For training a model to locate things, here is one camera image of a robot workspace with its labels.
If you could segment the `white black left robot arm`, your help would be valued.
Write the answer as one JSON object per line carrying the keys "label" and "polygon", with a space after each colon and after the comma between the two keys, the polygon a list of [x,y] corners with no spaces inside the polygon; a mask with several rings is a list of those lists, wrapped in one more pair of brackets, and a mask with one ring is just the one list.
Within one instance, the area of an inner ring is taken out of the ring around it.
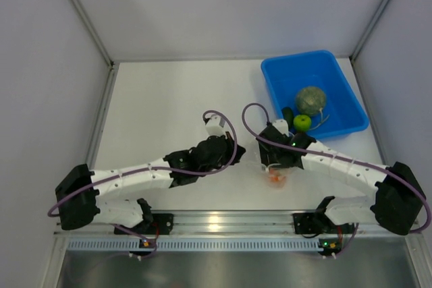
{"label": "white black left robot arm", "polygon": [[146,233],[153,224],[147,190],[167,190],[190,185],[228,166],[245,154],[230,134],[209,136],[195,147],[172,152],[152,163],[95,171],[75,166],[55,188],[61,228],[80,229],[92,223],[107,223]]}

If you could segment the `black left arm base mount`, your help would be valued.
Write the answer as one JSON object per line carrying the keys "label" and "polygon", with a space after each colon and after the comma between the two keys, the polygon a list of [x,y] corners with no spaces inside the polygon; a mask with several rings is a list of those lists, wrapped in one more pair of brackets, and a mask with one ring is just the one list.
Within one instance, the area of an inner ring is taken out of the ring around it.
{"label": "black left arm base mount", "polygon": [[172,213],[153,214],[151,221],[143,221],[128,231],[147,236],[147,235],[169,235],[173,229],[174,215]]}

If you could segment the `lime green toy fruit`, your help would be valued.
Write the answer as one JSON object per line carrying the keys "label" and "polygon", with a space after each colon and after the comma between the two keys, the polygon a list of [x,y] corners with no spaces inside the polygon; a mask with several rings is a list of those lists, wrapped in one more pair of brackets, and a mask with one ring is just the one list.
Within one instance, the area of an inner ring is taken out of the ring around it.
{"label": "lime green toy fruit", "polygon": [[312,121],[308,115],[297,115],[293,119],[293,124],[297,132],[307,132],[311,128]]}

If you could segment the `clear polka dot zip bag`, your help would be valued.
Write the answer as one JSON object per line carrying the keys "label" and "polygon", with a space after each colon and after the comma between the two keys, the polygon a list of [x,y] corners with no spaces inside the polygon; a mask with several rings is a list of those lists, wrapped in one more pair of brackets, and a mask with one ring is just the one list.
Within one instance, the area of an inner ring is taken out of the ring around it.
{"label": "clear polka dot zip bag", "polygon": [[261,179],[271,188],[283,188],[289,178],[291,178],[293,169],[283,168],[279,163],[269,163],[268,165],[258,161],[258,156],[255,159],[248,161],[246,164],[255,172],[258,173]]}

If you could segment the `dark green toy avocado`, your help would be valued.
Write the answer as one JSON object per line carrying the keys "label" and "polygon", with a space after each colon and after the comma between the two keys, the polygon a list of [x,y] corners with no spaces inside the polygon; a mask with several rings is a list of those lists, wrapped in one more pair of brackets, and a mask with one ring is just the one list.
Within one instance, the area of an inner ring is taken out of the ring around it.
{"label": "dark green toy avocado", "polygon": [[294,112],[290,107],[284,107],[282,110],[283,119],[286,120],[288,127],[294,127]]}

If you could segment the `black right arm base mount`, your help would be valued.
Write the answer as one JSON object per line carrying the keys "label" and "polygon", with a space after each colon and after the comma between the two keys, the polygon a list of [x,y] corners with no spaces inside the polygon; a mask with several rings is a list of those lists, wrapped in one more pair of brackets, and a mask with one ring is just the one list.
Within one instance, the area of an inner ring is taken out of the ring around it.
{"label": "black right arm base mount", "polygon": [[298,235],[352,234],[355,225],[333,224],[324,214],[318,212],[298,212],[293,215],[294,231]]}

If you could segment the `orange toy fruit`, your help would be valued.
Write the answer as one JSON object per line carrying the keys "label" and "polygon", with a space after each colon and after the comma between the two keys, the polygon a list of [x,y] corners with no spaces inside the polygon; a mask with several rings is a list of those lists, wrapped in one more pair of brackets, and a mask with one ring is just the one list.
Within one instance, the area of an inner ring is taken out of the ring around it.
{"label": "orange toy fruit", "polygon": [[279,171],[271,170],[268,172],[267,179],[269,185],[275,188],[282,188],[286,183],[286,174],[283,174]]}

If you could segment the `green netted toy melon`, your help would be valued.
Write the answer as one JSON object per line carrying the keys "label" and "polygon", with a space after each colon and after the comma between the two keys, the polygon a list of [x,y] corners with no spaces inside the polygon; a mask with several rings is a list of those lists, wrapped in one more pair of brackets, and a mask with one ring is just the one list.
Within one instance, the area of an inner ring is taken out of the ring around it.
{"label": "green netted toy melon", "polygon": [[301,115],[308,115],[310,118],[319,116],[320,120],[311,130],[323,125],[329,115],[324,116],[324,108],[327,105],[327,95],[316,86],[307,86],[298,91],[295,97],[295,105]]}

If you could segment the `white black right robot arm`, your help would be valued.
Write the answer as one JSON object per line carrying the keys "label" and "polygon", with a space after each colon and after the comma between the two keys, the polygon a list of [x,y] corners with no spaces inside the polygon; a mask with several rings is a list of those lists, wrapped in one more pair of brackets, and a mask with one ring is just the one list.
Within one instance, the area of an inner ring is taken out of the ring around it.
{"label": "white black right robot arm", "polygon": [[340,154],[305,133],[287,136],[273,125],[268,125],[257,140],[261,151],[282,168],[322,174],[361,193],[350,198],[325,197],[315,215],[321,231],[330,232],[346,223],[367,223],[397,235],[412,232],[426,199],[404,163],[391,167],[366,163]]}

